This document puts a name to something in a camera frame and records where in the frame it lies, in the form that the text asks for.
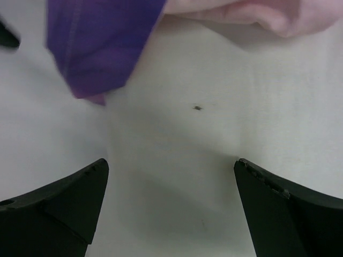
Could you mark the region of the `white pillow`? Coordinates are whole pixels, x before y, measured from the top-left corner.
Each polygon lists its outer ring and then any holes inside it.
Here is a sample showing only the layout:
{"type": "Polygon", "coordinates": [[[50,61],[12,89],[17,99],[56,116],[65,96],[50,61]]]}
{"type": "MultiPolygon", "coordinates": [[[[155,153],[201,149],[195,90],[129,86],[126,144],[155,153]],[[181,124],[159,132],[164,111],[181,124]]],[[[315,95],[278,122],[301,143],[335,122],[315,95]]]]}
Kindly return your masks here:
{"type": "Polygon", "coordinates": [[[284,39],[166,16],[106,100],[113,256],[253,256],[240,157],[342,197],[342,22],[284,39]]]}

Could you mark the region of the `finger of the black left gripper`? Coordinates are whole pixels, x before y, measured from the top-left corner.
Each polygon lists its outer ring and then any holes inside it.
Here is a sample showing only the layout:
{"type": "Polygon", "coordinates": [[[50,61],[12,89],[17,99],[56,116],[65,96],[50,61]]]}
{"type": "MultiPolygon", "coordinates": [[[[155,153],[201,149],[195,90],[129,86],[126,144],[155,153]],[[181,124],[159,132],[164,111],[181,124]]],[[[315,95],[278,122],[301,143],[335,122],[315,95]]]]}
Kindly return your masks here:
{"type": "Polygon", "coordinates": [[[16,34],[3,20],[1,20],[0,29],[1,48],[18,49],[20,46],[20,36],[16,34]]]}

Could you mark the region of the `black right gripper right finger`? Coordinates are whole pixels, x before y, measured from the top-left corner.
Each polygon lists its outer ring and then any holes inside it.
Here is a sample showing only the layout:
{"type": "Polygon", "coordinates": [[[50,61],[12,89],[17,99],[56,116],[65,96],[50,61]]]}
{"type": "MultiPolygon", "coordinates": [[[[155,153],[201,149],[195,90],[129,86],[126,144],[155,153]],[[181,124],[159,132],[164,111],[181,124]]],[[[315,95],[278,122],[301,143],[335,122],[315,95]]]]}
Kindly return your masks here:
{"type": "Polygon", "coordinates": [[[239,159],[234,174],[257,256],[342,256],[342,200],[239,159]]]}

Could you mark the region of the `pink pillowcase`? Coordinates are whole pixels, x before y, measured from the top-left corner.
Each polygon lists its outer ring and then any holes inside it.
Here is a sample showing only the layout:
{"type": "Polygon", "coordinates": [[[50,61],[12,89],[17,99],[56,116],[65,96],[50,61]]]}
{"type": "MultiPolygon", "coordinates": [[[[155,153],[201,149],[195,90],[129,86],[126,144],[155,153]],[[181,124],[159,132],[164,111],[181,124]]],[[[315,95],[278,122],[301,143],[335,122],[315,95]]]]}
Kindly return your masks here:
{"type": "Polygon", "coordinates": [[[73,95],[104,104],[127,82],[166,14],[261,25],[278,36],[323,31],[342,18],[342,1],[48,1],[47,48],[73,95]]]}

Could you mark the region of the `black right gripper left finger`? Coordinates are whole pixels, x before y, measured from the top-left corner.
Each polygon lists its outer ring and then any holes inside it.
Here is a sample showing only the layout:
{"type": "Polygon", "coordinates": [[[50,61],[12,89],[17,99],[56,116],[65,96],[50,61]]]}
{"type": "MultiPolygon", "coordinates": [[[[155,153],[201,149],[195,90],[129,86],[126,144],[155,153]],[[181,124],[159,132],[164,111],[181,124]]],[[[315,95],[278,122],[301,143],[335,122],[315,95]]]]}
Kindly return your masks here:
{"type": "Polygon", "coordinates": [[[85,256],[93,241],[109,166],[105,159],[1,201],[1,256],[85,256]]]}

